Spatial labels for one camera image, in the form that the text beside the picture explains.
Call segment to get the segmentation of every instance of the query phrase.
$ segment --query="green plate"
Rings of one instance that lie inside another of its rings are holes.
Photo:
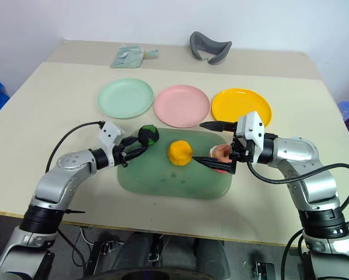
[[[106,85],[97,102],[102,112],[113,118],[133,118],[150,108],[153,92],[142,80],[120,79]]]
[[[232,182],[231,174],[218,173],[195,160],[175,166],[167,156],[169,145],[176,140],[187,141],[194,156],[208,156],[210,149],[225,140],[205,131],[158,128],[160,138],[141,156],[117,169],[120,185],[139,194],[164,195],[210,200],[225,195]]]

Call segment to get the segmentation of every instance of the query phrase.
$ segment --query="white table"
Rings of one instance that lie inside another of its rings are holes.
[[[82,55],[80,46],[88,50],[88,55]],[[101,42],[65,43],[36,69],[1,110],[1,215],[21,217],[25,213],[54,145],[74,126],[110,120],[127,134],[149,123],[167,127],[157,119],[152,107],[131,120],[114,120],[100,112],[96,98],[101,88],[125,77],[148,82],[155,94],[179,83],[202,89],[210,99],[227,88],[254,90],[267,99],[273,110],[267,132],[310,139],[318,147],[324,165],[349,163],[349,133],[313,64],[302,54],[283,53],[286,59],[283,63],[278,52],[255,51],[253,55],[254,51],[232,51],[225,61],[230,59],[228,64],[219,67],[192,59],[187,48],[163,46],[159,48],[164,57],[157,64],[151,60],[138,69],[110,69],[108,65],[118,46]],[[112,50],[109,59],[103,58],[103,50],[106,54]],[[271,57],[278,61],[269,74]],[[170,61],[177,61],[175,69],[167,65]],[[248,75],[241,73],[244,65],[250,65]],[[257,69],[256,75],[252,75],[253,67]],[[213,120],[211,114],[207,120]],[[78,130],[55,157],[97,148],[98,133],[96,127]],[[230,134],[222,136],[231,141]],[[282,177],[280,172],[266,166],[257,170],[271,178]],[[343,201],[349,192],[349,171],[331,172]],[[241,163],[229,192],[210,201],[131,193],[119,186],[116,169],[103,169],[79,187],[70,208],[86,213],[65,215],[64,221],[69,223],[246,242],[285,244],[301,227],[286,186],[258,181]],[[349,206],[344,214],[349,221]]]

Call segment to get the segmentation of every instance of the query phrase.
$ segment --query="white wall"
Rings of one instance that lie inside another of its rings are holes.
[[[349,100],[349,0],[0,0],[0,80],[13,93],[62,38],[302,51]]]

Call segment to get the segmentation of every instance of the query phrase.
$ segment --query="plate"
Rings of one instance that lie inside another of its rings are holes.
[[[210,112],[210,101],[205,93],[189,85],[176,85],[163,90],[155,99],[158,118],[172,127],[193,127]]]
[[[234,123],[252,111],[257,111],[265,126],[269,125],[272,110],[268,102],[252,90],[227,89],[219,92],[212,101],[212,114],[218,121]]]
[[[113,118],[133,118],[150,108],[151,87],[142,80],[126,78],[106,85],[98,95],[98,106]]]

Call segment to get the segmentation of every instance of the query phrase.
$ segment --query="pink plate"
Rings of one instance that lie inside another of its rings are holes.
[[[207,95],[194,86],[176,85],[163,90],[155,99],[154,110],[167,125],[179,128],[199,124],[210,112]]]

